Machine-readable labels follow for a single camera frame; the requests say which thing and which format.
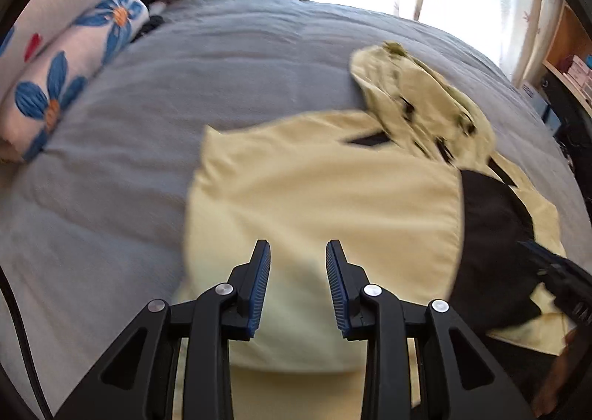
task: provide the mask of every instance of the blue flower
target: blue flower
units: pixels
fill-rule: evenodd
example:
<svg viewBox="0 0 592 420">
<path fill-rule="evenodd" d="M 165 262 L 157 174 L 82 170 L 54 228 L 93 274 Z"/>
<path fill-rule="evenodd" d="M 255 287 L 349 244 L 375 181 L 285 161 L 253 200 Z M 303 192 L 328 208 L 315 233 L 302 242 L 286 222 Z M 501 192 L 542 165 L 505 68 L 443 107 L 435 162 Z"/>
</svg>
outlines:
<svg viewBox="0 0 592 420">
<path fill-rule="evenodd" d="M 10 42 L 10 39 L 13 38 L 13 34 L 14 34 L 14 26 L 12 26 L 10 28 L 10 31 L 7 32 L 6 36 L 4 36 L 4 39 L 2 40 L 2 44 L 0 44 L 0 56 L 4 54 L 4 51 L 6 50 L 6 48 L 8 47 L 8 43 Z"/>
<path fill-rule="evenodd" d="M 17 85 L 15 92 L 17 108 L 29 118 L 45 120 L 46 133 L 53 131 L 60 119 L 60 113 L 70 106 L 70 103 L 87 85 L 87 78 L 76 76 L 64 91 L 67 74 L 66 53 L 60 51 L 51 60 L 47 73 L 47 96 L 34 82 L 21 81 Z"/>
<path fill-rule="evenodd" d="M 113 22 L 107 36 L 107 46 L 103 56 L 103 64 L 107 64 L 116 53 L 127 44 L 131 36 L 131 22 L 144 10 L 144 5 L 130 0 L 104 0 L 94 10 L 80 16 L 74 24 L 77 26 L 100 27 Z"/>
</svg>

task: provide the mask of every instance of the orange flower center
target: orange flower center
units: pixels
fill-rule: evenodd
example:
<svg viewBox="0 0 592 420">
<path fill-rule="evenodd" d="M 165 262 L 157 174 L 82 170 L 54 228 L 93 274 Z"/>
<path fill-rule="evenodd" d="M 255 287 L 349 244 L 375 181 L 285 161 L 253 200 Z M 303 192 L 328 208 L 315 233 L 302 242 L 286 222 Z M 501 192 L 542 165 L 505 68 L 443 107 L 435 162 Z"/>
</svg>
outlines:
<svg viewBox="0 0 592 420">
<path fill-rule="evenodd" d="M 119 27 L 125 26 L 127 22 L 127 9 L 122 6 L 118 6 L 113 9 L 113 20 L 115 21 L 116 25 Z"/>
<path fill-rule="evenodd" d="M 45 110 L 45 128 L 51 133 L 57 124 L 60 117 L 60 103 L 58 100 L 50 100 L 47 109 Z"/>
</svg>

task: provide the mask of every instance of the gray bedspread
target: gray bedspread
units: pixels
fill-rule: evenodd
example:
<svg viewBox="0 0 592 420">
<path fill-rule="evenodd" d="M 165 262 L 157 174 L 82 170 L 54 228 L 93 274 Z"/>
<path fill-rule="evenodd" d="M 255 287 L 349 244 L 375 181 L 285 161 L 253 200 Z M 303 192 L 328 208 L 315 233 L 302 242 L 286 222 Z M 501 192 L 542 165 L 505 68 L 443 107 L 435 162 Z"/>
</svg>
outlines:
<svg viewBox="0 0 592 420">
<path fill-rule="evenodd" d="M 146 302 L 170 299 L 179 285 L 185 194 L 204 125 L 362 108 L 349 56 L 384 40 L 482 108 L 498 150 L 558 207 L 569 256 L 592 269 L 590 222 L 557 144 L 502 73 L 458 39 L 292 0 L 186 0 L 164 16 L 168 24 L 88 86 L 32 164 L 0 165 L 0 262 L 54 410 Z M 1 300 L 0 361 L 33 405 Z"/>
</svg>

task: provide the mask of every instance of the metal screw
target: metal screw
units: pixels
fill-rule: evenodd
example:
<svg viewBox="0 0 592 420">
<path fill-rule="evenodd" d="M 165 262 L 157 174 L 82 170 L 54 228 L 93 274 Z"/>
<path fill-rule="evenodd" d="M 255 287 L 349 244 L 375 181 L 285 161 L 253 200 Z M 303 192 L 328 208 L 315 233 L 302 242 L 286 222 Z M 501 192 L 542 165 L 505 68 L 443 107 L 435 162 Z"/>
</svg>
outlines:
<svg viewBox="0 0 592 420">
<path fill-rule="evenodd" d="M 218 293 L 218 295 L 230 295 L 230 293 L 232 293 L 233 290 L 234 288 L 230 283 L 220 283 L 216 287 L 216 293 Z"/>
<path fill-rule="evenodd" d="M 383 292 L 383 289 L 378 285 L 369 284 L 364 287 L 364 293 L 368 296 L 378 296 Z"/>
<path fill-rule="evenodd" d="M 446 313 L 450 308 L 444 300 L 434 300 L 431 302 L 431 307 L 439 313 Z"/>
<path fill-rule="evenodd" d="M 148 303 L 148 309 L 152 313 L 158 313 L 165 309 L 165 302 L 162 300 L 152 300 Z"/>
</svg>

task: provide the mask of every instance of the shelf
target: shelf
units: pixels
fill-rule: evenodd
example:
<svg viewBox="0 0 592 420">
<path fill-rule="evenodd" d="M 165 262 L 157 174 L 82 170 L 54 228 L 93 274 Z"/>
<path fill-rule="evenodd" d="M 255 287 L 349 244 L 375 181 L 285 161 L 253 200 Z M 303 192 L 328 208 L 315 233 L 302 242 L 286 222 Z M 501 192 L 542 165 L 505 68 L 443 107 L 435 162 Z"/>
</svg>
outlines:
<svg viewBox="0 0 592 420">
<path fill-rule="evenodd" d="M 575 99 L 582 105 L 585 111 L 588 113 L 590 117 L 592 117 L 592 105 L 588 103 L 588 99 L 581 92 L 581 90 L 573 84 L 569 79 L 567 79 L 562 73 L 560 73 L 555 66 L 553 66 L 549 61 L 543 61 L 543 65 L 557 78 L 559 79 L 564 86 L 569 89 L 570 93 L 573 94 Z"/>
<path fill-rule="evenodd" d="M 557 64 L 572 54 L 585 60 L 592 54 L 592 41 L 574 12 L 564 5 L 546 59 L 551 64 Z"/>
</svg>

